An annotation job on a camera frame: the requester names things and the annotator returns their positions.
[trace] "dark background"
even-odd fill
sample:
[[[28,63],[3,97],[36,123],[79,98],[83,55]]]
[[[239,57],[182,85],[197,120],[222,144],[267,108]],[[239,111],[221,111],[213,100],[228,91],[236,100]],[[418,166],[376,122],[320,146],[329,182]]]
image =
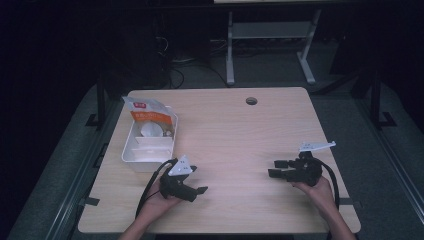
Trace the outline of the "dark background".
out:
[[[7,237],[79,102],[99,77],[115,96],[132,88],[161,88],[168,60],[153,51],[155,35],[169,37],[175,49],[207,49],[209,38],[226,37],[225,12],[170,12],[158,26],[153,12],[91,11],[106,2],[0,3],[1,239]],[[375,64],[383,82],[398,93],[424,130],[423,3],[369,2],[372,6],[325,8],[315,40],[340,42],[336,73]],[[196,54],[207,61],[207,51]]]

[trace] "forearm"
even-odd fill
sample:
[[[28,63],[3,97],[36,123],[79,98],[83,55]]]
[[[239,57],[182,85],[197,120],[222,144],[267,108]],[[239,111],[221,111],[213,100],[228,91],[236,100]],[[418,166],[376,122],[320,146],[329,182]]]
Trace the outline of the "forearm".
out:
[[[137,218],[119,237],[119,240],[139,240],[149,227],[149,224],[143,218]]]
[[[347,226],[342,215],[337,209],[333,209],[324,214],[324,219],[327,221],[330,227],[331,235],[333,240],[355,240],[350,228]]]

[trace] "human hand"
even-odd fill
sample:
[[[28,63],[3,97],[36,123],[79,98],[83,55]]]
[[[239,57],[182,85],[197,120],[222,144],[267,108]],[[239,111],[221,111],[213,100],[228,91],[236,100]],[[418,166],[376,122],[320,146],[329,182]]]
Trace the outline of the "human hand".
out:
[[[291,184],[293,187],[302,190],[311,199],[324,219],[327,219],[328,215],[332,214],[334,210],[337,211],[330,182],[325,177],[321,177],[313,187],[303,182],[292,182]]]
[[[147,200],[134,222],[120,236],[120,240],[138,240],[150,224],[182,200],[173,196],[164,198],[160,192],[160,181],[153,183],[147,193]]]
[[[143,218],[144,220],[148,220],[150,223],[152,223],[165,214],[173,206],[182,201],[181,199],[174,196],[168,196],[168,198],[164,198],[159,192],[159,187],[160,181],[153,183],[152,187],[146,195],[147,200],[141,208],[137,218]]]
[[[302,190],[318,209],[319,214],[324,218],[334,240],[355,240],[355,236],[350,231],[348,225],[344,221],[342,215],[336,207],[331,191],[330,182],[322,177],[313,187],[302,182],[292,182],[293,187]]]

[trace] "white metal stand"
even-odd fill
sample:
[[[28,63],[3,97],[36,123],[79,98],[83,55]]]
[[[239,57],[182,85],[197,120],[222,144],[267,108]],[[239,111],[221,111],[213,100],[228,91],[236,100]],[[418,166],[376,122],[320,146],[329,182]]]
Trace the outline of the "white metal stand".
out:
[[[309,48],[314,38],[321,10],[316,10],[312,21],[305,22],[252,22],[234,23],[233,13],[228,16],[228,52],[227,52],[227,84],[234,85],[233,39],[252,38],[305,38],[306,43],[301,52],[297,53],[306,80],[314,84],[315,79],[306,60]]]

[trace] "white tag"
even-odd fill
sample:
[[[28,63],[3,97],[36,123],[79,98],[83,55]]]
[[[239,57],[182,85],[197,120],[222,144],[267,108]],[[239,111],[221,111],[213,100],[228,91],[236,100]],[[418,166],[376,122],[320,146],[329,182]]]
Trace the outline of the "white tag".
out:
[[[319,149],[329,148],[336,146],[336,142],[332,141],[331,143],[308,143],[304,142],[299,148],[299,152],[306,152],[306,151],[315,151]]]
[[[193,170],[190,167],[190,161],[186,155],[183,155],[178,159],[178,162],[169,171],[169,176],[179,176],[192,173]]]

